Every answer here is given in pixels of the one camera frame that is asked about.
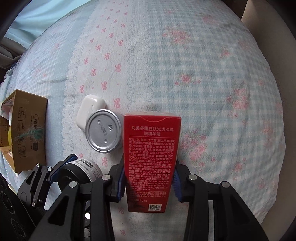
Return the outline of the checked floral bed sheet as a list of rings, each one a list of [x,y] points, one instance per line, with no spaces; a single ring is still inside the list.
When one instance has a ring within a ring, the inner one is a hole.
[[[76,125],[88,94],[111,111],[181,117],[178,159],[207,182],[228,181],[262,222],[285,156],[280,92],[240,18],[222,1],[90,1],[51,25],[8,71],[14,90],[46,97],[46,161],[69,154],[107,173]]]

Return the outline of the white lidded jar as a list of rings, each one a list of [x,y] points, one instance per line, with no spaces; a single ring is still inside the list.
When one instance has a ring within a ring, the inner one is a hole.
[[[13,109],[11,108],[9,111],[9,116],[8,116],[9,126],[11,126],[11,124],[12,124],[12,116],[13,116]]]

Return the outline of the white earbuds case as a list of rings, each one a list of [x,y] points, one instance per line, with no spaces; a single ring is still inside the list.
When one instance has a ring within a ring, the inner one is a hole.
[[[76,115],[76,125],[84,132],[88,118],[97,110],[105,109],[105,107],[106,103],[103,98],[93,94],[85,96]]]

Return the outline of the light blue curtain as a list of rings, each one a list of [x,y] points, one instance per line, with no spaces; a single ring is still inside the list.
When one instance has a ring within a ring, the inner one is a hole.
[[[48,27],[88,0],[31,1],[15,18],[5,34],[26,49]]]

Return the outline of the yellow tape roll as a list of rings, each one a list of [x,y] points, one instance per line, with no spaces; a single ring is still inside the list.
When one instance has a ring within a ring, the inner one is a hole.
[[[12,147],[12,137],[11,137],[11,126],[8,129],[8,144],[10,147]]]

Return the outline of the black lidded jar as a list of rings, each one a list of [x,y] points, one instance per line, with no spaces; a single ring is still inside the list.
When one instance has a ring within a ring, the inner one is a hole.
[[[78,184],[94,182],[103,173],[99,166],[88,159],[77,159],[66,163],[59,171],[57,183],[61,191],[72,181]]]

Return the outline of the brown cardboard box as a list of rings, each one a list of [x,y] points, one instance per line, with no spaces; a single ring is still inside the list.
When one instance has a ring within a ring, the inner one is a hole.
[[[18,89],[1,103],[1,152],[16,173],[31,170],[37,163],[46,164],[47,104],[45,97]],[[8,144],[8,116],[11,108],[12,147]]]

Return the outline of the red carton box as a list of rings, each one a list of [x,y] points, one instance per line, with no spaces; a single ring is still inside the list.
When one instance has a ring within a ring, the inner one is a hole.
[[[164,213],[177,161],[181,117],[128,113],[123,121],[123,158],[130,212]]]

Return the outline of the silver and red can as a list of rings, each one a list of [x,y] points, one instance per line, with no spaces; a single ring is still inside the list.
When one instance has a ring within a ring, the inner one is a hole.
[[[88,144],[102,154],[123,146],[123,115],[108,109],[99,109],[87,120],[85,135]]]

